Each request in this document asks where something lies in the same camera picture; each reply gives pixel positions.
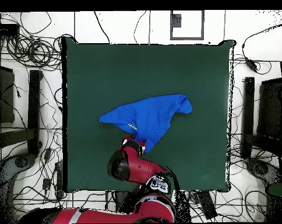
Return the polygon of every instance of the black cable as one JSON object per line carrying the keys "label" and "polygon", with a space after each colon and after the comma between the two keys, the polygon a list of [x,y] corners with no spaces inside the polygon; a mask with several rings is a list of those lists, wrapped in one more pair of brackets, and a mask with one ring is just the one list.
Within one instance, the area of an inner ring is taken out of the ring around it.
{"label": "black cable", "polygon": [[[51,25],[51,23],[52,23],[52,18],[50,17],[50,15],[49,15],[49,13],[48,13],[47,11],[46,11],[46,13],[47,13],[47,15],[48,15],[48,17],[49,17],[49,19],[50,19],[49,24],[46,25],[46,27],[44,27],[44,28],[41,29],[40,31],[37,31],[37,32],[35,32],[35,33],[30,32],[31,34],[38,34],[38,33],[42,32],[42,31],[44,31],[48,26]],[[23,22],[22,22],[22,14],[23,14],[23,12],[21,12],[21,14],[20,14],[20,21],[21,21],[21,25],[24,26],[24,25],[23,25]]]}
{"label": "black cable", "polygon": [[137,22],[137,25],[136,25],[136,27],[135,27],[135,31],[134,31],[134,40],[136,41],[136,44],[138,44],[138,42],[137,42],[137,40],[136,40],[136,38],[135,38],[135,33],[136,33],[136,29],[137,29],[137,27],[138,27],[139,21],[140,21],[140,19],[142,18],[142,16],[140,16],[140,18],[139,18],[139,20],[138,20],[138,22]]}
{"label": "black cable", "polygon": [[58,92],[59,90],[61,90],[61,89],[62,89],[62,87],[61,87],[60,89],[57,89],[56,92],[54,93],[54,100],[55,100],[57,103],[59,103],[59,104],[62,104],[62,103],[57,100],[56,94],[57,94],[57,92]]}
{"label": "black cable", "polygon": [[108,37],[108,36],[107,36],[107,34],[105,33],[104,29],[101,27],[101,23],[100,23],[100,21],[99,21],[99,19],[98,19],[98,17],[97,17],[96,12],[94,11],[93,13],[94,13],[94,15],[96,16],[96,19],[97,19],[97,23],[98,23],[98,25],[100,26],[100,28],[101,28],[102,32],[103,32],[103,33],[105,34],[105,36],[107,37],[108,43],[110,44],[109,37]]}
{"label": "black cable", "polygon": [[244,53],[244,48],[245,48],[245,43],[246,43],[246,41],[247,41],[249,38],[251,38],[251,37],[253,37],[253,36],[257,35],[257,34],[260,34],[260,33],[263,33],[263,32],[265,32],[265,31],[269,31],[269,30],[271,30],[271,29],[275,29],[275,28],[281,27],[281,26],[282,26],[282,23],[281,23],[281,24],[274,25],[274,26],[272,26],[272,27],[268,27],[268,28],[266,28],[266,29],[264,29],[264,30],[262,30],[262,31],[259,31],[258,33],[254,33],[254,34],[250,35],[248,38],[246,38],[245,41],[244,41],[244,43],[242,44],[242,54],[244,55],[244,57],[247,58],[247,57],[245,56],[245,53]]}
{"label": "black cable", "polygon": [[190,208],[197,214],[197,216],[200,218],[201,222],[204,223],[203,219],[201,218],[201,216],[199,215],[199,213],[190,205]]}
{"label": "black cable", "polygon": [[265,196],[266,198],[267,198],[267,196],[266,196],[263,192],[258,191],[258,190],[250,191],[250,192],[248,192],[248,193],[246,194],[246,196],[245,196],[245,209],[246,209],[246,212],[247,212],[248,216],[250,217],[250,219],[251,219],[253,222],[256,222],[256,221],[251,217],[251,215],[250,215],[250,213],[249,213],[248,204],[247,204],[247,201],[246,201],[246,198],[247,198],[248,195],[251,194],[251,193],[260,193],[260,194],[262,194],[263,196]]}
{"label": "black cable", "polygon": [[80,208],[83,208],[84,205],[86,205],[86,203],[88,202],[88,199],[89,199],[91,196],[103,196],[103,195],[105,195],[105,193],[102,193],[102,194],[91,193],[91,194],[89,194],[89,196],[86,198],[84,204],[83,204]]}

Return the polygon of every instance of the green table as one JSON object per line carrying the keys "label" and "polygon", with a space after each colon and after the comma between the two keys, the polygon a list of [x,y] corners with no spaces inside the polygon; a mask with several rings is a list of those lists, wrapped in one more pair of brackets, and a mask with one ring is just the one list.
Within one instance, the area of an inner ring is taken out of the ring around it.
{"label": "green table", "polygon": [[64,187],[68,191],[133,189],[132,183],[115,181],[107,174],[108,160],[126,133],[100,123],[99,117],[148,97],[185,94],[193,112],[175,114],[168,132],[144,158],[170,167],[182,190],[227,190],[229,56],[234,44],[109,45],[63,40],[68,105]]}

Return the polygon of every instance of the white floor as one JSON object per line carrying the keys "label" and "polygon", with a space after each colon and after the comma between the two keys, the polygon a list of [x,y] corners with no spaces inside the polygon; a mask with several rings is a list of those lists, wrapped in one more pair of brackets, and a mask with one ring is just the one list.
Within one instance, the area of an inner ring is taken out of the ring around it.
{"label": "white floor", "polygon": [[[235,57],[241,58],[236,54],[242,54],[241,45],[245,39],[251,34],[262,31],[270,26],[282,23],[282,13],[278,11],[257,11],[257,10],[206,10],[205,11],[205,39],[203,41],[170,41],[169,30],[170,30],[170,11],[147,11],[138,10],[134,12],[97,12],[98,18],[101,22],[102,28],[106,32],[110,39],[110,43],[113,44],[133,44],[136,43],[148,43],[149,42],[149,23],[150,23],[150,43],[159,44],[218,44],[223,39],[232,39],[237,42],[234,50]],[[20,22],[20,13],[3,13],[2,23],[10,23],[9,20],[14,17],[18,22]],[[49,12],[51,17],[51,24],[42,32],[37,34],[41,37],[58,37],[62,34],[71,34],[80,43],[107,43],[107,38],[101,31],[96,17],[93,12]],[[134,30],[138,19],[140,19],[138,27]],[[46,12],[30,12],[22,14],[23,26],[31,33],[35,33],[49,24],[50,19]],[[6,59],[12,59],[9,54],[6,54],[5,45],[2,49],[1,54],[1,65],[12,68],[15,73],[15,84],[20,87],[19,92],[21,98],[15,95],[15,107],[20,112],[25,124],[27,125],[27,110],[28,110],[28,89],[29,89],[29,77],[26,71],[26,67],[18,64],[16,61],[8,61]],[[258,34],[253,36],[246,42],[245,55],[253,60],[265,60],[271,61],[272,69],[269,73],[265,75],[258,75],[250,71],[246,65],[240,63],[234,69],[235,78],[235,88],[233,94],[233,108],[238,107],[242,104],[242,81],[247,76],[255,77],[255,99],[259,98],[259,86],[262,81],[278,78],[281,76],[281,69],[279,61],[282,61],[282,27],[278,29],[271,30],[267,33]],[[260,72],[266,72],[269,69],[268,62],[260,62],[261,69]],[[40,122],[40,139],[45,145],[49,137],[49,142],[52,141],[55,132],[55,142],[52,143],[51,147],[53,149],[58,148],[58,153],[55,155],[52,161],[49,162],[47,167],[48,174],[52,174],[51,171],[54,169],[54,163],[62,159],[62,131],[60,129],[62,126],[62,114],[58,110],[58,106],[53,98],[53,93],[61,87],[62,79],[61,72],[56,71],[43,71],[44,77],[41,81],[41,122]],[[61,101],[61,91],[57,94],[57,99]],[[255,102],[255,116],[254,119],[254,131],[256,132],[257,126],[257,111],[259,102]],[[232,119],[232,133],[241,133],[241,110],[239,107],[233,111],[234,117],[238,118]],[[16,128],[23,128],[22,121],[17,113],[15,113],[15,122],[13,124],[2,124],[0,132],[6,132],[15,130]],[[232,138],[231,145],[232,148],[238,141]],[[0,150],[0,158],[4,158],[16,145],[12,145]],[[26,152],[27,145],[21,145],[14,149],[11,155],[16,155],[20,152]],[[235,157],[232,162],[236,162],[239,158]],[[276,166],[277,160],[273,159],[272,163]],[[251,222],[252,220],[248,216],[244,201],[241,200],[241,193],[243,197],[246,193],[252,190],[259,190],[264,192],[264,186],[262,182],[253,176],[249,175],[246,169],[242,169],[245,166],[242,162],[238,162],[231,166],[230,169],[230,181],[233,186],[232,189],[227,193],[211,192],[211,195],[216,204],[217,212],[222,215],[232,215],[230,218],[236,219],[240,222]],[[44,195],[42,190],[43,176],[39,171],[39,159],[37,159],[36,164],[30,170],[21,173],[18,176],[18,180],[14,187],[14,193],[19,194],[25,186],[34,186],[37,192]],[[103,195],[91,195],[92,193],[103,194]],[[55,199],[53,193],[53,188],[50,191],[50,199]],[[84,207],[93,209],[104,209],[105,208],[105,192],[104,191],[78,191],[73,194],[67,195],[64,207],[80,207],[86,202]],[[260,205],[265,209],[266,198],[259,193],[251,193],[248,196],[248,202],[254,205],[255,209],[249,207],[251,217],[257,221],[261,222],[264,220],[264,216],[257,210],[257,205]],[[43,197],[38,195],[34,190],[25,188],[20,195],[15,199],[15,207],[21,209],[22,211],[28,211],[35,207],[45,208],[53,207],[54,203],[43,204]],[[198,216],[202,216],[202,221],[210,222],[205,219],[201,210],[198,206],[193,205],[196,212],[192,211],[194,216],[194,222],[201,222]],[[115,204],[110,201],[108,204],[108,209],[114,210]],[[229,218],[223,218],[218,216],[216,218],[218,222],[222,220],[224,222],[231,222]]]}

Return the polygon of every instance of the cable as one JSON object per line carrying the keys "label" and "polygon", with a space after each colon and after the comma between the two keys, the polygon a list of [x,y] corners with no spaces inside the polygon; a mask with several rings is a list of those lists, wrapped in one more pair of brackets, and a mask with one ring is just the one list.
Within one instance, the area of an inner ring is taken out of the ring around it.
{"label": "cable", "polygon": [[[49,23],[48,25],[46,25],[46,27],[44,27],[44,28],[41,29],[40,31],[37,31],[37,32],[35,32],[35,33],[30,32],[31,34],[38,34],[38,33],[42,32],[42,31],[44,31],[48,26],[51,25],[51,23],[52,23],[52,18],[50,17],[50,15],[49,15],[49,13],[48,13],[47,11],[46,11],[46,13],[47,13],[47,15],[48,15],[48,17],[49,17],[49,19],[50,19],[50,23]],[[21,25],[24,26],[24,25],[23,25],[23,22],[22,22],[22,14],[23,14],[23,12],[21,12],[21,14],[20,14],[20,21],[21,21]]]}
{"label": "cable", "polygon": [[268,28],[266,28],[266,29],[264,29],[264,30],[262,30],[262,31],[260,31],[260,32],[258,32],[258,33],[254,33],[254,34],[250,35],[248,38],[246,38],[245,41],[244,41],[244,43],[242,44],[242,55],[244,56],[246,65],[247,65],[252,71],[256,72],[256,73],[259,74],[259,75],[265,75],[265,74],[267,74],[268,72],[270,72],[270,70],[272,69],[272,63],[269,62],[270,68],[269,68],[269,70],[268,70],[267,72],[265,72],[265,73],[260,73],[260,72],[258,72],[255,63],[254,63],[251,59],[249,59],[248,57],[246,57],[246,55],[245,55],[245,53],[244,53],[245,43],[246,43],[246,41],[247,41],[249,38],[251,38],[251,37],[253,37],[253,36],[257,35],[257,34],[261,34],[261,33],[263,33],[263,32],[268,32],[268,31],[271,30],[271,29],[275,29],[275,28],[281,27],[281,26],[282,26],[282,23],[281,23],[281,24],[274,25],[274,26],[272,26],[272,27],[268,27]]}
{"label": "cable", "polygon": [[108,36],[107,36],[107,34],[105,33],[104,29],[101,27],[101,23],[100,23],[100,21],[99,21],[99,19],[98,19],[98,17],[97,17],[96,12],[94,11],[93,13],[94,13],[94,15],[96,16],[96,19],[97,19],[97,23],[98,23],[98,25],[100,26],[100,28],[101,28],[102,32],[103,32],[103,33],[105,34],[105,36],[107,37],[108,43],[110,44],[109,37],[108,37]]}
{"label": "cable", "polygon": [[250,217],[250,219],[251,219],[253,222],[256,222],[256,221],[251,217],[251,215],[250,215],[250,213],[249,213],[248,204],[247,204],[247,201],[246,201],[246,198],[247,198],[248,195],[251,194],[251,193],[260,193],[260,194],[262,194],[263,196],[265,196],[266,198],[267,198],[267,196],[266,196],[263,192],[258,191],[258,190],[250,191],[250,192],[248,192],[248,193],[246,194],[246,196],[245,196],[245,208],[246,208],[246,212],[247,212],[248,216]]}
{"label": "cable", "polygon": [[62,104],[62,103],[57,100],[56,94],[57,94],[57,92],[58,92],[59,90],[61,90],[61,89],[62,89],[62,87],[61,87],[60,89],[57,89],[56,92],[54,93],[54,100],[55,100],[57,103],[59,103],[59,104]]}
{"label": "cable", "polygon": [[135,41],[136,41],[136,44],[138,44],[138,42],[137,42],[137,40],[136,40],[136,38],[135,38],[135,33],[136,33],[136,29],[137,29],[137,27],[138,27],[139,21],[140,21],[140,19],[142,18],[142,16],[140,16],[140,18],[139,18],[139,20],[138,20],[138,22],[137,22],[137,25],[136,25],[136,27],[135,27],[135,31],[134,31],[134,39],[135,39]]}
{"label": "cable", "polygon": [[105,193],[102,193],[102,194],[97,194],[97,193],[92,193],[92,194],[89,194],[89,196],[86,198],[84,204],[80,207],[83,209],[84,205],[86,205],[86,203],[88,202],[88,199],[91,197],[91,196],[103,196],[105,195]]}

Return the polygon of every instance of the black panel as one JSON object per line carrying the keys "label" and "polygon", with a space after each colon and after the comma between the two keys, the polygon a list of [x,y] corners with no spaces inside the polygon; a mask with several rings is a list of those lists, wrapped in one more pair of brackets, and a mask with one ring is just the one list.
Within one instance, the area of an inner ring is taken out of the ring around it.
{"label": "black panel", "polygon": [[281,138],[282,78],[267,80],[260,86],[260,103],[257,133],[276,139]]}
{"label": "black panel", "polygon": [[28,153],[38,155],[40,149],[40,81],[43,73],[31,70],[29,78],[28,129],[34,129],[35,138],[27,143]]}
{"label": "black panel", "polygon": [[[242,133],[253,134],[254,122],[254,90],[255,78],[245,78],[244,80],[244,105],[242,109]],[[242,137],[241,140],[241,157],[243,159],[250,158],[252,152],[252,145],[247,143],[246,139]]]}

